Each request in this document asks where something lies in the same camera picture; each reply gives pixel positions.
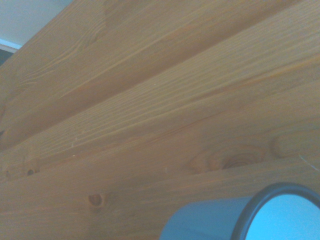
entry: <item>wooden wall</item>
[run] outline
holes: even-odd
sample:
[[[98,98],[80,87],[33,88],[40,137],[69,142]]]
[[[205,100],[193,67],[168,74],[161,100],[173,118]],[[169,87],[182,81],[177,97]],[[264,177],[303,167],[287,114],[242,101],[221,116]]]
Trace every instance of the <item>wooden wall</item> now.
[[[320,193],[320,4],[74,0],[0,67],[1,239],[155,240],[187,203]]]

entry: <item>gray cylindrical object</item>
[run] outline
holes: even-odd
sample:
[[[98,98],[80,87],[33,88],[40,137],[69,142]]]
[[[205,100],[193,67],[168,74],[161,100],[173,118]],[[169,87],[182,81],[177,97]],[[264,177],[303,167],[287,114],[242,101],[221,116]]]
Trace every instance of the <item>gray cylindrical object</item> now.
[[[293,183],[253,197],[200,201],[179,209],[160,240],[320,240],[320,197]]]

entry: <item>black mirror rim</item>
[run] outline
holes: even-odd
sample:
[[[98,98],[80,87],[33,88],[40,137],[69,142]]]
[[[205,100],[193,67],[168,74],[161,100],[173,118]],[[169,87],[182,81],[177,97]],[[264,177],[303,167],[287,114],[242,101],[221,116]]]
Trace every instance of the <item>black mirror rim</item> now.
[[[244,207],[234,226],[230,240],[245,240],[249,227],[259,210],[271,199],[287,194],[303,197],[320,209],[320,196],[309,188],[290,182],[271,184],[254,195]]]

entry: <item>wood knot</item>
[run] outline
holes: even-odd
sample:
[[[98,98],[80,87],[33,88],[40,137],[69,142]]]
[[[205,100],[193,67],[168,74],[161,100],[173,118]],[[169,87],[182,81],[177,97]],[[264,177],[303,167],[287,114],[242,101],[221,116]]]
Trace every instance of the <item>wood knot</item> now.
[[[103,198],[102,198],[101,194],[90,195],[88,197],[88,200],[95,207],[99,207],[103,203]]]
[[[264,161],[266,150],[251,145],[226,147],[210,156],[208,163],[211,171],[236,168]]]

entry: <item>white ceiling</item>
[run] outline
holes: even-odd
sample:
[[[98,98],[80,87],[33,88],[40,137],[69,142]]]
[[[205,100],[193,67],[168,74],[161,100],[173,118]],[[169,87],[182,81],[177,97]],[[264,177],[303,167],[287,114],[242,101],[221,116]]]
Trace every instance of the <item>white ceiling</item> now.
[[[14,52],[71,2],[72,0],[0,0],[0,49],[11,49],[10,52]]]

